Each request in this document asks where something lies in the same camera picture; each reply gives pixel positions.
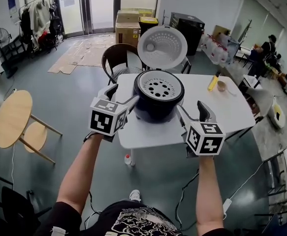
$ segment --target sneaker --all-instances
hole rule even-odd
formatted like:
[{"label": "sneaker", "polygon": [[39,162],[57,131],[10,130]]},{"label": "sneaker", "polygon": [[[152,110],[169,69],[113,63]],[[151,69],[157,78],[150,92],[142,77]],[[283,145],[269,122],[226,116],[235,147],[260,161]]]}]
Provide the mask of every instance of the sneaker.
[{"label": "sneaker", "polygon": [[130,193],[130,195],[129,195],[129,199],[131,200],[131,201],[141,201],[141,199],[140,199],[140,191],[139,190],[133,190],[131,193]]}]

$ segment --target yellow object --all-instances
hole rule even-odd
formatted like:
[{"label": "yellow object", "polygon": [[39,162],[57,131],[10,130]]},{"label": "yellow object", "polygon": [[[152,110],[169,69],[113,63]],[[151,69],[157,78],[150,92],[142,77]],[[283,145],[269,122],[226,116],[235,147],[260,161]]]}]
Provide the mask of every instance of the yellow object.
[{"label": "yellow object", "polygon": [[281,115],[281,108],[279,107],[279,105],[275,105],[274,106],[274,109],[275,109],[275,113],[278,113],[278,114],[280,114]]},{"label": "yellow object", "polygon": [[152,18],[152,17],[140,17],[140,22],[146,23],[146,24],[159,24],[159,21],[157,18]]},{"label": "yellow object", "polygon": [[217,72],[217,73],[213,76],[213,78],[212,78],[212,80],[211,80],[211,82],[210,82],[210,84],[209,84],[209,86],[208,86],[208,91],[212,91],[212,89],[215,87],[215,85],[217,84],[217,82],[218,82],[218,80],[219,80],[219,75],[220,75],[220,72]]}]

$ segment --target door frame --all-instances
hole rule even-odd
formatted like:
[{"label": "door frame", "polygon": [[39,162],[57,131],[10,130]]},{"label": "door frame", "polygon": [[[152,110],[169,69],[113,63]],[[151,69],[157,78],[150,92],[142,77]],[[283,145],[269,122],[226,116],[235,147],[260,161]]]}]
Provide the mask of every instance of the door frame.
[{"label": "door frame", "polygon": [[115,23],[117,18],[117,13],[121,7],[121,0],[114,0],[113,1],[113,22],[114,26],[112,28],[102,28],[102,29],[93,29],[92,27],[92,7],[91,7],[91,0],[80,0],[80,16],[82,22],[82,31],[73,32],[65,34],[64,32],[64,23],[61,15],[60,9],[60,0],[54,0],[57,4],[57,14],[62,23],[62,34],[64,38],[70,37],[78,37],[78,36],[85,36],[90,34],[98,34],[98,33],[106,33],[106,32],[115,32]]}]

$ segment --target person's arm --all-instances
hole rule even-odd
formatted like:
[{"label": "person's arm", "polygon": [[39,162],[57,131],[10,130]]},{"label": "person's arm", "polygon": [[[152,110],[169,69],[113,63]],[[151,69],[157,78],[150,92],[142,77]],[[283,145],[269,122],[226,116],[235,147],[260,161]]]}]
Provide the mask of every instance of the person's arm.
[{"label": "person's arm", "polygon": [[64,202],[82,214],[92,183],[94,165],[101,134],[94,134],[86,140],[61,183],[57,202]]},{"label": "person's arm", "polygon": [[256,51],[257,51],[258,53],[262,53],[262,52],[263,52],[263,48],[262,48],[262,47],[259,47],[259,48],[256,49]]},{"label": "person's arm", "polygon": [[223,228],[223,204],[212,156],[199,157],[199,184],[196,199],[198,235]]}]

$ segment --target cardboard box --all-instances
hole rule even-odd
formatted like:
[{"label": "cardboard box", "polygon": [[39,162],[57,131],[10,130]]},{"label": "cardboard box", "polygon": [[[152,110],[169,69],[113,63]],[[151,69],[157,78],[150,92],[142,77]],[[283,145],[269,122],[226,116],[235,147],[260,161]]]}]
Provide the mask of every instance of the cardboard box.
[{"label": "cardboard box", "polygon": [[133,10],[138,11],[140,17],[154,17],[155,11],[153,9],[146,9],[146,8],[122,8],[123,11],[125,10]]},{"label": "cardboard box", "polygon": [[140,31],[139,23],[116,23],[116,44],[126,43],[137,47]]},{"label": "cardboard box", "polygon": [[116,23],[138,23],[139,12],[133,10],[120,10],[117,13]]},{"label": "cardboard box", "polygon": [[116,19],[116,44],[126,43],[137,47],[140,31],[139,12],[118,11]]}]

